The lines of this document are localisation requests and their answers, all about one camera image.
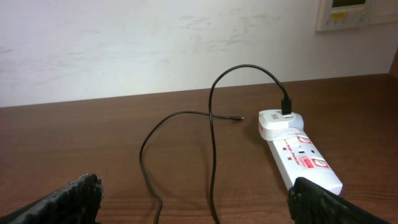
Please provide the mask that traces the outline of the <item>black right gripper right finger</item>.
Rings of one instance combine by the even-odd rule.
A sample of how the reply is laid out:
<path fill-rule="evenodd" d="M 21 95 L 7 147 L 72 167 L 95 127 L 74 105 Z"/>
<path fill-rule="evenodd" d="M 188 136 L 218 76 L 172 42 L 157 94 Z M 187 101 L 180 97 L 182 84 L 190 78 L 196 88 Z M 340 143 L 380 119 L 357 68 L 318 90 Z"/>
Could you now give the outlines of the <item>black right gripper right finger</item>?
<path fill-rule="evenodd" d="M 287 204 L 295 224 L 388 224 L 304 177 L 289 189 Z"/>

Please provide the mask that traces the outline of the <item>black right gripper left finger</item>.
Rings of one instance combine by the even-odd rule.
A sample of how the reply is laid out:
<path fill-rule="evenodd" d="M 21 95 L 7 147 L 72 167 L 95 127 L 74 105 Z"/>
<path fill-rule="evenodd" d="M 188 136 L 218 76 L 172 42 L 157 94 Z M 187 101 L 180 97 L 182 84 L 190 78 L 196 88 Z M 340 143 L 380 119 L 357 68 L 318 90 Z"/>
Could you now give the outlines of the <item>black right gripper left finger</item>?
<path fill-rule="evenodd" d="M 1 217 L 7 224 L 95 224 L 103 198 L 101 179 L 85 174 L 62 188 Z"/>

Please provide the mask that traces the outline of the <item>white power strip red switches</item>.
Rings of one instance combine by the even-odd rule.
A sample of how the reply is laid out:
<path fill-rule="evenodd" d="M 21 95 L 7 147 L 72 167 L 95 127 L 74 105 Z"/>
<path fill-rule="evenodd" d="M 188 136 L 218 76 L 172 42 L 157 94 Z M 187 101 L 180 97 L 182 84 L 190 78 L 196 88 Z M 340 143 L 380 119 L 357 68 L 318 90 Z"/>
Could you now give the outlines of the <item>white power strip red switches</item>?
<path fill-rule="evenodd" d="M 268 145 L 287 189 L 296 178 L 304 177 L 335 195 L 341 193 L 342 182 L 305 132 Z"/>

